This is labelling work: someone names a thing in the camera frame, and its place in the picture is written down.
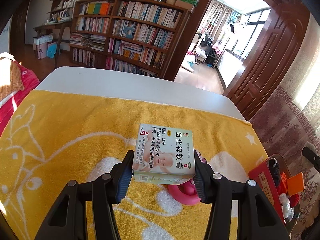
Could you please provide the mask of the light orange rubber cube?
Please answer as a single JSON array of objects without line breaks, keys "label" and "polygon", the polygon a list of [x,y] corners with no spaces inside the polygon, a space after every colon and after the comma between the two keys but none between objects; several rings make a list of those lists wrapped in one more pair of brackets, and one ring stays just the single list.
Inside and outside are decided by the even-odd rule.
[{"label": "light orange rubber cube", "polygon": [[286,194],[291,197],[292,195],[298,194],[305,189],[303,173],[291,177],[287,177],[283,172],[280,177],[280,183],[277,186],[277,192],[279,195]]}]

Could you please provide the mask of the clear plastic bag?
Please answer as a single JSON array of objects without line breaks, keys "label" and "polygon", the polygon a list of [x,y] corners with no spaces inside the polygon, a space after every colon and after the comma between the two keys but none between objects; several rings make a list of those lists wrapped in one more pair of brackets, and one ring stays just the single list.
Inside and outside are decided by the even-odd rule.
[{"label": "clear plastic bag", "polygon": [[294,217],[294,209],[290,205],[290,200],[285,193],[279,195],[281,210],[285,222],[290,222]]}]

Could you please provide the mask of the ointment medicine box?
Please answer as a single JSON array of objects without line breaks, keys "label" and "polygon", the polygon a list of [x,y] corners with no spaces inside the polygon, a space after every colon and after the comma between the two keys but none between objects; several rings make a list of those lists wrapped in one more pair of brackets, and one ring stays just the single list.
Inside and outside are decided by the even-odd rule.
[{"label": "ointment medicine box", "polygon": [[142,183],[180,185],[191,180],[195,176],[192,131],[140,124],[132,172]]}]

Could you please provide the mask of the black fuzzy sock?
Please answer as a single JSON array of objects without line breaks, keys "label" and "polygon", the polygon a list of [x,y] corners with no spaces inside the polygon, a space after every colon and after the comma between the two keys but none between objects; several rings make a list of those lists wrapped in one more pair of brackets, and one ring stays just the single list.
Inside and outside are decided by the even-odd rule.
[{"label": "black fuzzy sock", "polygon": [[268,169],[272,176],[275,186],[278,187],[280,184],[281,176],[280,176],[279,163],[276,158],[270,158],[268,160]]}]

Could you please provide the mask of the red fabric item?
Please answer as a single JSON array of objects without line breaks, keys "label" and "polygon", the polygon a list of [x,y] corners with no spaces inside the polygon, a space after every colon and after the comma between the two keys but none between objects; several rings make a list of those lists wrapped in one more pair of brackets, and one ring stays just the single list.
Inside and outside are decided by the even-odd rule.
[{"label": "red fabric item", "polygon": [[290,207],[294,208],[299,203],[299,194],[296,193],[289,196],[289,201],[290,201]]}]

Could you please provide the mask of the red metal tin box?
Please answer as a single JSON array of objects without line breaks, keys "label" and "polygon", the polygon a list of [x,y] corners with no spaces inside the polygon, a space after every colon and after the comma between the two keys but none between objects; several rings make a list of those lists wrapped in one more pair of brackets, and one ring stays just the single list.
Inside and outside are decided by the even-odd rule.
[{"label": "red metal tin box", "polygon": [[278,216],[280,219],[283,220],[283,223],[285,224],[285,228],[290,234],[293,231],[293,228],[296,226],[297,221],[300,216],[300,204],[298,203],[293,209],[294,209],[294,217],[290,222],[285,222],[283,213],[281,210],[280,200],[279,200],[279,194],[277,192],[277,187],[274,184],[274,181],[272,179],[272,176],[268,169],[268,160],[270,158],[276,158],[279,163],[280,168],[280,175],[284,172],[287,177],[291,177],[291,173],[288,169],[288,166],[284,160],[284,158],[279,154],[274,154],[270,156],[268,159],[260,163],[257,167],[249,171],[248,176],[249,179],[255,180],[257,184],[260,186],[268,200],[270,201],[271,205],[276,210]]}]

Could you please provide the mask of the yellow patterned towel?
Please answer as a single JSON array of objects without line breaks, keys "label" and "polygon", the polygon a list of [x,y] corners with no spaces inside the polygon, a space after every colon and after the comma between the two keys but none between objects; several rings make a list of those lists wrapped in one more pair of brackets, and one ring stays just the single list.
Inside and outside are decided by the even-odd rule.
[{"label": "yellow patterned towel", "polygon": [[[249,122],[215,113],[33,90],[1,135],[1,211],[18,239],[34,239],[68,181],[95,180],[134,150],[140,124],[191,130],[215,172],[245,182],[267,158]],[[114,206],[121,239],[203,239],[210,205],[182,205],[167,187],[131,180]]]}]

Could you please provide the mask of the brown wooden door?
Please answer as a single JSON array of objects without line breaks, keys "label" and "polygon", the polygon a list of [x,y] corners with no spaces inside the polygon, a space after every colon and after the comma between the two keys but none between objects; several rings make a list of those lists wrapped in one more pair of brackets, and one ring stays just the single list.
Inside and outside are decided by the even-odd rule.
[{"label": "brown wooden door", "polygon": [[249,120],[280,84],[302,45],[310,11],[302,4],[272,8],[253,48],[224,96]]}]

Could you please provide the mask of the bed with red blanket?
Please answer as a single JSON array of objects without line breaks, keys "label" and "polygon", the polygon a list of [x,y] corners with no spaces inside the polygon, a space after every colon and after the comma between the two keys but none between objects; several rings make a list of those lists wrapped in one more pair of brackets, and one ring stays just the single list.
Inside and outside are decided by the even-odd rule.
[{"label": "bed with red blanket", "polygon": [[1,132],[24,98],[40,81],[36,74],[18,63],[14,56],[1,53]]}]

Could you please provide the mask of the wooden bookshelf with books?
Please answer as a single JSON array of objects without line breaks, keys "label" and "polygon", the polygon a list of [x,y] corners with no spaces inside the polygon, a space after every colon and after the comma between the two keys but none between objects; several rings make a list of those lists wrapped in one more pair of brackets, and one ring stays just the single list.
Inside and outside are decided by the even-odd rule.
[{"label": "wooden bookshelf with books", "polygon": [[80,0],[71,27],[70,61],[163,78],[188,12],[156,0]]}]

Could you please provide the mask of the wooden desk with shelf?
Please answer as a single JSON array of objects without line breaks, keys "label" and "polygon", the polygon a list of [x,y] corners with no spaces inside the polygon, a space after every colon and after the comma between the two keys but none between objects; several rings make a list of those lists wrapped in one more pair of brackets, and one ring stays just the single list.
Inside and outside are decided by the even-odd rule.
[{"label": "wooden desk with shelf", "polygon": [[72,10],[73,0],[49,0],[52,5],[50,10],[47,12],[49,18],[46,23],[41,26],[35,27],[37,38],[40,38],[44,34],[49,34],[53,30],[58,30],[56,42],[56,52],[54,54],[54,69],[57,68],[57,60],[59,57],[59,51],[61,43],[69,43],[69,40],[63,39],[65,29],[71,29],[72,26]]}]

